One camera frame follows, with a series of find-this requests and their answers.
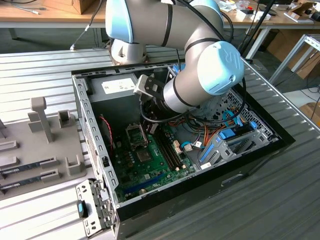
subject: ram slot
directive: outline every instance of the ram slot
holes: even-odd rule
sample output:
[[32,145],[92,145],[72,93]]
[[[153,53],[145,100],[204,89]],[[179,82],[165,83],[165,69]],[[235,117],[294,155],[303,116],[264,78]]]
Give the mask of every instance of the ram slot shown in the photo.
[[164,157],[167,164],[169,165],[170,170],[173,171],[177,167],[178,168],[182,167],[183,164],[181,163],[180,158],[175,153],[173,147],[171,146],[165,134],[160,130],[158,130],[156,131],[153,137],[156,141],[156,144],[159,147],[159,150],[162,156]]

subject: red wire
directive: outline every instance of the red wire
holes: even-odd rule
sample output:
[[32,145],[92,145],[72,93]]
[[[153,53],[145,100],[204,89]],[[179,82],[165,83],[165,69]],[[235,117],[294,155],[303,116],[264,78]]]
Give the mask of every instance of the red wire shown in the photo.
[[112,140],[112,133],[111,133],[110,124],[109,124],[108,121],[105,120],[102,116],[100,116],[99,118],[101,118],[101,119],[105,122],[105,124],[108,126],[109,134],[110,134],[111,155],[112,155],[112,150],[113,150],[114,146],[113,146],[113,144],[112,144],[112,143],[113,143],[113,140]]

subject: desk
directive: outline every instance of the desk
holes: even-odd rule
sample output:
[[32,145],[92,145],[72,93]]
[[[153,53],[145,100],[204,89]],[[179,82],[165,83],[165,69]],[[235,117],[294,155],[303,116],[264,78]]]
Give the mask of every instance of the desk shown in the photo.
[[[176,52],[165,47],[147,47],[147,52],[152,61],[176,59]],[[0,63],[0,118],[5,124],[27,120],[30,97],[46,97],[47,116],[65,109],[77,116],[70,72],[112,65],[103,49],[2,54]],[[245,79],[251,96],[296,142],[253,176],[131,240],[318,239],[320,130],[246,62]],[[85,177],[0,201],[0,216],[5,216],[0,217],[1,239],[87,239],[75,190],[94,176],[83,144]],[[114,240],[111,231],[92,239]]]
[[[43,1],[38,0],[36,4],[39,5]],[[26,12],[17,9],[9,3],[0,2],[0,28],[85,28],[95,11],[99,1],[96,1],[84,14],[74,14],[66,11],[57,10],[47,7],[46,11],[41,11],[40,15],[36,15],[30,12]],[[257,3],[250,0],[251,6],[257,8]],[[102,6],[97,13],[92,28],[104,28],[105,27],[105,12],[106,4]],[[296,23],[284,15],[285,11],[276,10],[277,16],[272,16],[270,20],[265,20],[261,25],[261,33],[257,36],[251,50],[246,56],[247,59],[252,59],[256,54],[258,48],[268,35],[271,29],[320,29],[320,22],[314,24]],[[241,20],[237,16],[237,12],[232,10],[227,12],[228,16],[233,22],[235,29],[248,29],[252,23],[251,19]],[[230,28],[228,22],[224,20],[225,28]]]

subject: black cable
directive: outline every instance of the black cable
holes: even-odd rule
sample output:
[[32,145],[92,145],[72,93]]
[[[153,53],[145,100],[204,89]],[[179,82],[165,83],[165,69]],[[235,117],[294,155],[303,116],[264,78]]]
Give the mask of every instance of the black cable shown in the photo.
[[257,16],[257,12],[258,12],[258,9],[259,9],[259,2],[260,2],[260,0],[258,1],[258,5],[257,5],[257,7],[256,7],[256,11],[255,11],[255,14],[254,14],[252,23],[251,23],[251,25],[250,25],[250,27],[249,27],[249,29],[248,29],[248,34],[245,34],[245,37],[244,37],[242,43],[238,46],[238,50],[239,50],[239,49],[242,47],[242,45],[245,43],[247,37],[250,36],[250,31],[251,31],[252,26],[254,25],[254,22],[255,22],[255,19],[256,19],[256,16]]
[[2,2],[5,2],[5,3],[10,3],[10,4],[30,4],[30,3],[33,3],[35,1],[38,1],[38,0],[31,0],[31,1],[26,1],[26,2],[17,2],[17,1],[13,1],[13,0],[1,0]]
[[231,29],[231,34],[230,34],[230,39],[229,39],[229,43],[231,43],[231,41],[234,39],[234,25],[230,19],[230,17],[228,17],[227,14],[225,14],[223,11],[221,11],[222,16],[224,16],[226,18],[226,20],[229,22],[230,25],[230,29]]
[[317,109],[317,106],[318,106],[319,101],[320,101],[320,96],[319,96],[318,100],[316,101],[316,103],[315,103],[315,105],[314,105],[313,113],[312,113],[312,115],[311,115],[310,120],[312,120],[312,118],[313,118],[314,115],[315,115],[315,112],[316,112],[316,109]]
[[176,1],[190,9],[194,14],[196,14],[202,21],[204,21],[211,28],[211,30],[217,35],[218,38],[220,38],[222,41],[225,41],[224,36],[222,36],[222,34],[215,28],[215,26],[213,26],[213,24],[208,19],[206,19],[205,16],[203,16],[197,9],[195,9],[185,0]]
[[95,46],[98,48],[98,44],[97,44],[97,41],[96,41],[96,32],[95,32],[95,29],[93,28],[92,31],[93,31],[94,44],[95,44]]
[[99,35],[98,35],[98,29],[97,28],[95,28],[95,35],[96,35],[96,44],[98,45],[98,48],[100,48]]
[[221,124],[221,123],[225,123],[228,122],[230,120],[233,120],[234,118],[236,118],[241,112],[242,110],[245,108],[246,105],[246,97],[247,97],[247,85],[246,85],[246,80],[245,78],[242,78],[242,87],[243,87],[243,98],[242,98],[242,103],[241,106],[238,110],[238,112],[236,112],[233,116],[230,116],[229,118],[225,119],[225,120],[206,120],[206,119],[202,119],[199,117],[196,117],[192,114],[190,114],[192,117],[194,117],[196,120],[200,121],[200,122],[205,122],[205,123],[212,123],[212,124]]
[[304,91],[302,91],[302,90],[300,90],[304,95],[306,95],[308,98],[310,98],[311,100],[313,100],[313,101],[317,101],[317,100],[315,100],[314,98],[312,98],[312,97],[310,97],[309,95],[307,95]]
[[276,0],[270,0],[270,1],[268,2],[268,4],[266,5],[265,10],[264,10],[262,16],[260,17],[259,21],[257,22],[256,26],[254,27],[254,29],[253,29],[253,31],[252,31],[252,33],[251,33],[251,35],[250,35],[249,40],[248,40],[246,43],[244,43],[244,45],[242,45],[242,48],[239,50],[239,52],[240,52],[241,55],[244,54],[244,52],[246,51],[246,49],[247,49],[247,47],[249,46],[250,42],[252,41],[252,39],[254,39],[254,36],[255,36],[256,32],[259,30],[262,22],[264,21],[266,15],[267,15],[268,12],[270,11],[270,9],[271,9],[272,5],[275,3],[275,1],[276,1]]
[[140,113],[141,113],[141,116],[144,118],[144,120],[150,122],[150,123],[153,123],[153,124],[164,124],[164,123],[168,123],[168,122],[171,122],[171,121],[174,121],[174,120],[177,120],[181,117],[183,117],[186,113],[181,113],[177,116],[173,116],[173,117],[170,117],[170,118],[167,118],[167,119],[157,119],[157,120],[154,120],[154,119],[150,119],[148,118],[146,115],[145,115],[145,112],[144,112],[144,106],[143,104],[140,104]]
[[313,59],[313,61],[311,61],[309,64],[307,65],[302,65],[301,67],[299,67],[297,70],[295,70],[290,76],[288,76],[286,79],[280,81],[279,83],[275,84],[274,86],[275,87],[278,87],[279,85],[283,84],[285,81],[289,80],[294,74],[296,74],[297,72],[299,72],[300,70],[302,69],[305,69],[306,67],[310,66],[317,58]]
[[181,70],[181,62],[180,62],[180,56],[179,56],[179,51],[178,49],[175,50],[176,52],[176,57],[178,58],[178,70]]
[[102,3],[104,2],[104,0],[100,0],[99,2],[99,5],[98,7],[96,8],[96,10],[94,11],[90,21],[89,21],[89,24],[85,27],[84,31],[80,34],[80,36],[75,40],[75,42],[71,45],[70,47],[70,50],[74,50],[75,47],[76,47],[76,44],[77,42],[82,38],[82,36],[88,31],[88,29],[91,27],[91,24],[92,22],[94,21],[95,19],[95,16],[97,15],[97,13],[99,12],[101,6],[102,6]]
[[315,86],[315,87],[318,88],[317,91],[311,91],[311,90],[310,90],[310,87],[309,87],[309,78],[310,78],[312,72],[316,69],[316,66],[317,66],[319,63],[320,63],[320,60],[314,65],[314,68],[309,72],[309,74],[308,74],[307,77],[306,77],[306,88],[309,90],[310,93],[313,93],[313,94],[315,94],[315,93],[320,93],[320,86],[318,86],[318,85]]

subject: green motherboard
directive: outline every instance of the green motherboard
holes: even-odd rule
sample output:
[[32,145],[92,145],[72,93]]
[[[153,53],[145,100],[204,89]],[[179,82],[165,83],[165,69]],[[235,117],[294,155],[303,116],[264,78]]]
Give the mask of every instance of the green motherboard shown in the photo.
[[195,172],[188,157],[183,152],[180,154],[175,152],[176,139],[169,126],[162,126],[154,135],[142,137],[139,134],[135,130],[131,140],[138,142],[146,138],[147,144],[134,150],[126,134],[115,139],[116,149],[112,156],[112,165],[119,181],[115,191],[120,202]]

